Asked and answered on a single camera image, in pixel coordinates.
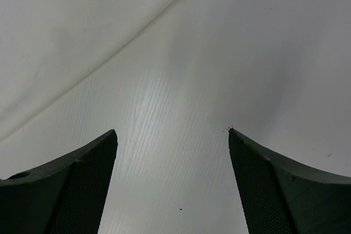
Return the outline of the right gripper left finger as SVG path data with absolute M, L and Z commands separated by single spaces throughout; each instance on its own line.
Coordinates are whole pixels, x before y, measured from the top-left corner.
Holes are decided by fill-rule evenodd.
M 110 130 L 1 180 L 1 233 L 98 233 L 117 145 Z

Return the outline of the white cloth napkin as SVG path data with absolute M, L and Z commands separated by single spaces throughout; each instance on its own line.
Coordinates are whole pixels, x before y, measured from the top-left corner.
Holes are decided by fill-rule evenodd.
M 1 0 L 1 138 L 120 49 L 174 0 Z

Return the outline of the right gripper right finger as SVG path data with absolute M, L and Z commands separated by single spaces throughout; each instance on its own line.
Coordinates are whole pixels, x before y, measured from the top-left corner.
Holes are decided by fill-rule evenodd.
M 350 233 L 350 178 L 312 168 L 229 129 L 249 233 Z

